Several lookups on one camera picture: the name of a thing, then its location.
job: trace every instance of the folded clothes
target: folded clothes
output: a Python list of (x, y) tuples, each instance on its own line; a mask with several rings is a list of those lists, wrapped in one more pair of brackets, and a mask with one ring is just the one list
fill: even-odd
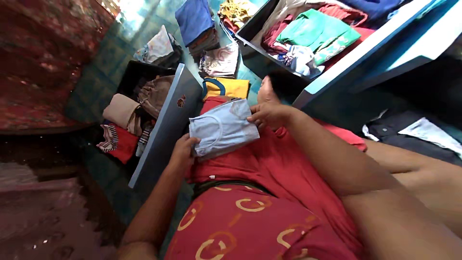
[(201, 142), (194, 147), (200, 160), (210, 159), (260, 138), (246, 99), (228, 101), (208, 112), (189, 119), (189, 135)]
[(104, 129), (105, 141), (96, 147), (126, 164), (133, 156), (138, 137), (114, 124), (102, 124), (101, 127)]
[(250, 41), (254, 46), (260, 46), (261, 37), (268, 31), (275, 23), (284, 20), (287, 15), (291, 14), (297, 17), (299, 14), (310, 10), (319, 9), (325, 4), (337, 4), (342, 8), (349, 9), (351, 7), (337, 1), (337, 0), (280, 0), (273, 12), (269, 15), (261, 30)]
[(140, 117), (135, 114), (135, 109), (140, 106), (138, 102), (122, 94), (115, 94), (103, 111), (103, 118), (114, 122), (116, 125), (128, 130), (130, 133), (140, 136)]
[(153, 63), (161, 58), (168, 58), (173, 51), (167, 30), (162, 25), (159, 33), (139, 49), (133, 57), (140, 62)]
[(349, 5), (353, 8), (359, 9), (369, 16), (369, 21), (373, 22), (376, 19), (388, 14), (399, 6), (403, 0), (339, 0), (340, 2)]
[(118, 141), (116, 143), (116, 149), (108, 151), (108, 154), (119, 159), (123, 164), (126, 164), (130, 158), (132, 158), (138, 137), (130, 134), (128, 131), (115, 126)]
[(174, 75), (156, 78), (146, 83), (138, 94), (141, 106), (155, 119), (159, 117), (174, 78)]
[(239, 27), (234, 25), (227, 17), (220, 19), (220, 21), (223, 22), (223, 24), (233, 33), (236, 33), (239, 30)]
[(237, 32), (249, 18), (258, 11), (258, 7), (246, 0), (226, 0), (220, 4), (220, 20), (228, 19), (233, 32)]
[(152, 122), (146, 122), (146, 124), (144, 125), (143, 133), (140, 136), (140, 139), (138, 141), (138, 147), (136, 148), (135, 155), (137, 157), (141, 157), (143, 155), (147, 141), (149, 140), (149, 134), (154, 129), (155, 124), (156, 122), (153, 120)]
[(276, 41), (309, 47), (316, 54), (316, 65), (321, 65), (360, 37), (339, 19), (310, 9), (293, 20)]
[(284, 47), (275, 45), (276, 38), (281, 32), (289, 25), (293, 20), (293, 15), (288, 14), (284, 20), (275, 23), (261, 38), (261, 47), (267, 51), (270, 55), (276, 55), (279, 53), (286, 53), (287, 50)]
[(199, 71), (207, 76), (234, 77), (238, 57), (239, 44), (237, 42), (216, 50), (206, 51), (201, 58)]
[(351, 27), (361, 25), (367, 19), (367, 14), (356, 9), (345, 9), (337, 4), (326, 4), (318, 9), (318, 11), (342, 20)]
[(189, 47), (192, 56), (200, 56), (205, 50), (211, 50), (219, 45), (218, 35), (215, 28), (209, 29), (195, 40)]
[(214, 96), (228, 96), (244, 99), (249, 92), (249, 80), (206, 77), (202, 86), (204, 88), (204, 100)]
[(102, 124), (100, 126), (104, 131), (104, 141), (97, 144), (96, 147), (100, 148), (105, 153), (117, 149), (117, 142), (119, 141), (119, 137), (116, 132), (116, 126), (113, 124)]
[(324, 70), (324, 66), (318, 67), (315, 64), (315, 55), (309, 47), (291, 45), (287, 54), (278, 54), (275, 58), (310, 79), (319, 76)]
[(231, 41), (235, 41), (236, 40), (236, 36), (234, 35), (234, 31), (231, 30), (230, 28), (228, 28), (224, 22), (221, 20), (220, 21), (220, 27), (223, 29), (223, 31), (225, 32), (226, 36), (231, 40)]
[(215, 26), (207, 0), (187, 0), (175, 11), (184, 46), (189, 45), (203, 32)]
[(375, 32), (375, 30), (367, 29), (367, 28), (361, 28), (361, 27), (355, 27), (354, 30), (357, 31), (359, 34), (361, 34), (361, 37), (357, 41), (352, 43), (350, 46), (348, 46), (344, 50), (342, 50), (339, 54), (335, 55), (334, 57), (332, 57), (328, 61), (326, 61), (324, 63), (324, 66), (326, 66), (324, 71), (330, 69), (341, 58), (345, 57), (345, 55), (347, 55), (350, 51), (352, 51), (360, 43), (362, 43), (367, 37), (369, 37), (372, 33)]

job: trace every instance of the open cabinet door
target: open cabinet door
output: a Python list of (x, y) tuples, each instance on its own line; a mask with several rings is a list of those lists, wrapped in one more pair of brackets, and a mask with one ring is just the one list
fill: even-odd
[(129, 187), (143, 193), (154, 187), (170, 160), (176, 141), (184, 134), (189, 118), (199, 114), (203, 104), (201, 95), (202, 86), (180, 63)]

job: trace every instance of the stack of clothes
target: stack of clothes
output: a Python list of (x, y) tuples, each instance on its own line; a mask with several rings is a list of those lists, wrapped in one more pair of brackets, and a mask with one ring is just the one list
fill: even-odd
[(375, 32), (372, 28), (401, 2), (280, 1), (251, 43), (296, 73), (314, 78)]
[(218, 11), (220, 26), (234, 35), (257, 11), (258, 7), (246, 0), (226, 0)]
[(207, 0), (187, 0), (175, 12), (184, 46), (189, 48), (193, 57), (219, 44), (212, 16)]
[(181, 46), (162, 25), (160, 32), (136, 51), (133, 58), (144, 63), (176, 68), (180, 62), (181, 54)]
[(204, 52), (199, 71), (202, 76), (234, 78), (239, 56), (239, 44), (232, 42), (225, 47)]
[(103, 111), (104, 141), (97, 147), (126, 164), (134, 154), (141, 157), (175, 76), (141, 79), (134, 96), (115, 94)]

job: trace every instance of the dark blue clothing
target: dark blue clothing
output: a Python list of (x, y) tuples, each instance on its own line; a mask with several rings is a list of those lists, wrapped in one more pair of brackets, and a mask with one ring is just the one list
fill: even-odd
[(207, 0), (187, 0), (176, 10), (175, 18), (180, 26), (185, 47), (215, 25), (210, 16)]
[(396, 9), (402, 0), (339, 0), (340, 2), (367, 13), (367, 21), (374, 21)]

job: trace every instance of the blue tiled floor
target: blue tiled floor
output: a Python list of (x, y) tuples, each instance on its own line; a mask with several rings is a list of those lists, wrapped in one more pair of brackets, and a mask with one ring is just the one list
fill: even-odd
[[(266, 0), (251, 1), (258, 7), (266, 2)], [(184, 2), (185, 0), (122, 1), (125, 5), (122, 5), (121, 14), (106, 33), (93, 61), (83, 70), (82, 77), (68, 101), (66, 116), (81, 122), (101, 122), (103, 109), (116, 92), (128, 62), (133, 59), (134, 52), (157, 34), (162, 25), (165, 25), (167, 31), (181, 44), (184, 51), (183, 63), (198, 82), (202, 82), (197, 64), (184, 47), (175, 19), (175, 10)], [(209, 0), (210, 7), (215, 13), (215, 27), (219, 34), (220, 44), (224, 46), (231, 41), (218, 24), (219, 19), (216, 13), (222, 2), (223, 0)], [(251, 105), (256, 104), (256, 93), (260, 88), (261, 79), (244, 66), (241, 58), (239, 58), (239, 63), (237, 78), (250, 81), (248, 100)], [(84, 159), (90, 174), (102, 187), (121, 220), (128, 224), (142, 205), (140, 196), (128, 188), (125, 173), (117, 164), (101, 154), (96, 147), (89, 145), (85, 139), (81, 138), (76, 141), (84, 148)], [(191, 192), (188, 185), (182, 186), (165, 245), (168, 244), (189, 204)]]

